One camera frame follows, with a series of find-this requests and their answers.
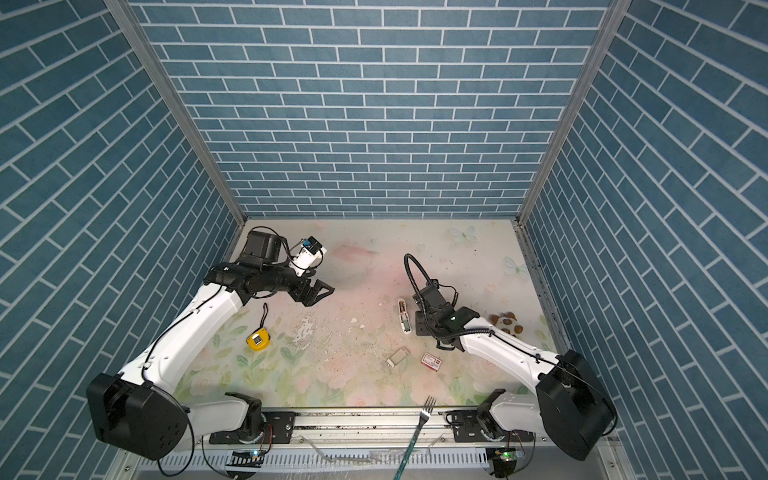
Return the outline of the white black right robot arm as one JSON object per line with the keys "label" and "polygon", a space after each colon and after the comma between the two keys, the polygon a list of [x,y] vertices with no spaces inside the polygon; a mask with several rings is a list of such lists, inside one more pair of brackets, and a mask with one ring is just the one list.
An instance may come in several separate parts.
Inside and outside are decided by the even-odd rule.
{"label": "white black right robot arm", "polygon": [[496,389],[478,406],[475,422],[492,441],[516,431],[549,438],[568,456],[583,461],[598,441],[611,434],[618,412],[589,362],[569,350],[557,354],[523,342],[478,312],[448,301],[440,282],[410,253],[404,268],[416,302],[415,331],[444,351],[459,351],[490,362],[515,377],[534,396],[520,400]]}

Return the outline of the pink white stapler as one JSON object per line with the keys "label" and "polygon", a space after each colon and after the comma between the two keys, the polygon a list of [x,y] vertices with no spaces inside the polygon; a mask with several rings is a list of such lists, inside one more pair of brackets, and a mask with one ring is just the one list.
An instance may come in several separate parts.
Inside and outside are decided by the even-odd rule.
{"label": "pink white stapler", "polygon": [[400,298],[397,301],[397,305],[398,305],[398,315],[399,315],[401,328],[405,334],[409,334],[412,332],[412,324],[411,324],[410,316],[408,313],[407,303],[403,298]]}

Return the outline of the red white staple box sleeve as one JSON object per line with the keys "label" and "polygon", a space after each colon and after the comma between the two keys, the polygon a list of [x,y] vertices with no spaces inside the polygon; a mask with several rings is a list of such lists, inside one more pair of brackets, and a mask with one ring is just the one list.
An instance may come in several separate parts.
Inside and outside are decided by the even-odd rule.
{"label": "red white staple box sleeve", "polygon": [[431,353],[424,353],[420,363],[428,369],[438,372],[440,370],[442,360]]}

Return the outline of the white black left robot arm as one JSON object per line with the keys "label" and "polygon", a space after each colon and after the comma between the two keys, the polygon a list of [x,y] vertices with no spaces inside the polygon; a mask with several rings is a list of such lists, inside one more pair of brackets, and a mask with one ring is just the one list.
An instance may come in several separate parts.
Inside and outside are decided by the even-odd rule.
{"label": "white black left robot arm", "polygon": [[291,253],[285,237],[257,226],[234,262],[213,266],[171,325],[117,373],[97,375],[86,389],[97,440],[149,460],[193,448],[209,434],[260,442],[260,400],[228,392],[220,401],[185,407],[174,396],[184,373],[221,326],[248,301],[285,292],[310,307],[334,289],[314,279],[327,249],[314,237]]}

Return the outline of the white staple box tray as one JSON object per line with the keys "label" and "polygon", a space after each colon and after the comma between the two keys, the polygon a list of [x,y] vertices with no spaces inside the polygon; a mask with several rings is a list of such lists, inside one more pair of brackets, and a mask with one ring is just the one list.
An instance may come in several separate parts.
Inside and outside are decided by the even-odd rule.
{"label": "white staple box tray", "polygon": [[404,360],[406,360],[410,355],[410,352],[405,347],[400,347],[397,350],[395,350],[387,359],[386,364],[390,368],[395,368],[400,363],[402,363]]}

